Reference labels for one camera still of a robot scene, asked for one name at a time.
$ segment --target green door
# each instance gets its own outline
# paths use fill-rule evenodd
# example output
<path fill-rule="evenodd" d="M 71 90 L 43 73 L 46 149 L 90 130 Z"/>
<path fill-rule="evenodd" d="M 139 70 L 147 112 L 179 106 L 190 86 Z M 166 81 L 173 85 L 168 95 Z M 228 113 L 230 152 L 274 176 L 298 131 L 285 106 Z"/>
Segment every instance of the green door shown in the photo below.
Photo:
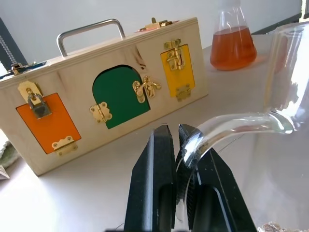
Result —
<path fill-rule="evenodd" d="M 142 80 L 137 71 L 127 65 L 119 65 L 101 72 L 92 86 L 97 104 L 106 102 L 112 118 L 106 122 L 108 129 L 118 126 L 150 110 L 148 100 L 139 103 L 133 82 Z"/>

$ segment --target orange liquid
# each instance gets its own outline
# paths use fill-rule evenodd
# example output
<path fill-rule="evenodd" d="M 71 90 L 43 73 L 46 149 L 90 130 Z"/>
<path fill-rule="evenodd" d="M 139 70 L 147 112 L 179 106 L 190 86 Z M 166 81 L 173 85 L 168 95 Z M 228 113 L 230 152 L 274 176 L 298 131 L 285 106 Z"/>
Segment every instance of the orange liquid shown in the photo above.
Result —
<path fill-rule="evenodd" d="M 256 58 L 249 28 L 234 27 L 216 32 L 213 35 L 211 64 L 219 70 L 241 69 Z"/>

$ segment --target yellow door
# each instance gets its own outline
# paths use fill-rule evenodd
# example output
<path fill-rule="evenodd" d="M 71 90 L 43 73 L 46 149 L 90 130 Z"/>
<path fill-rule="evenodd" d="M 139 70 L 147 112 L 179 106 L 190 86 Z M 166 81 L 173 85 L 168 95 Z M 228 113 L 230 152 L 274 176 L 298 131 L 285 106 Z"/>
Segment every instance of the yellow door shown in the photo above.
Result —
<path fill-rule="evenodd" d="M 45 96 L 43 99 L 52 112 L 48 116 L 37 119 L 28 104 L 21 105 L 16 110 L 45 153 L 50 154 L 54 152 L 52 146 L 54 142 L 59 142 L 67 136 L 77 141 L 81 136 L 57 93 Z"/>
<path fill-rule="evenodd" d="M 171 57 L 174 56 L 174 49 L 161 54 L 162 63 L 164 66 L 164 71 L 166 74 L 166 79 L 169 86 L 169 93 L 171 97 L 177 97 L 178 100 L 182 98 L 179 95 L 188 90 L 188 96 L 190 96 L 190 91 L 195 87 L 190 52 L 188 45 L 182 45 L 177 48 L 177 52 L 180 53 L 182 66 L 177 68 L 174 64 L 170 62 Z"/>

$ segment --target table surface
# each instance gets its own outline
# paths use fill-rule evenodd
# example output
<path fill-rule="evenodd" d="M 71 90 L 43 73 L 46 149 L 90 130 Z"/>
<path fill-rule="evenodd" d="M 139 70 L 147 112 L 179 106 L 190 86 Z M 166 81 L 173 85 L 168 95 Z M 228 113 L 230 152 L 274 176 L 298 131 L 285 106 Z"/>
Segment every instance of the table surface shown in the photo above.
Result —
<path fill-rule="evenodd" d="M 262 111 L 272 38 L 253 39 L 258 57 L 238 71 L 215 70 L 209 63 L 210 48 L 204 49 L 208 96 L 41 177 L 19 159 L 8 169 L 11 179 L 0 182 L 0 231 L 101 232 L 123 227 L 132 168 L 152 129 L 168 124 L 177 154 L 178 124 L 198 126 L 218 115 Z M 299 207 L 302 199 L 282 191 L 291 183 L 287 180 L 298 176 L 273 173 L 269 165 L 276 164 L 277 156 L 256 152 L 257 145 L 265 151 L 264 143 L 273 138 L 246 134 L 225 139 L 215 149 L 232 169 L 256 226 L 275 220 L 282 226 L 307 229 L 308 207 Z"/>

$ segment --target white wall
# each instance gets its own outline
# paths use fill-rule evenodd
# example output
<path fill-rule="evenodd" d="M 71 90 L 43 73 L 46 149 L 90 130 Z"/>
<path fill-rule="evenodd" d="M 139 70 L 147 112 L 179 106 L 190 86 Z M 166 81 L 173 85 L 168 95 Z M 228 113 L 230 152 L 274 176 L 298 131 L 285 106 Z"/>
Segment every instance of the white wall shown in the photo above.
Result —
<path fill-rule="evenodd" d="M 151 17 L 179 20 L 197 16 L 203 47 L 212 41 L 217 0 L 0 0 L 0 17 L 28 62 L 60 55 L 58 34 L 108 18 L 116 18 L 126 34 L 142 28 Z M 301 0 L 242 0 L 251 32 L 301 11 Z M 67 38 L 73 51 L 118 36 L 115 26 Z"/>

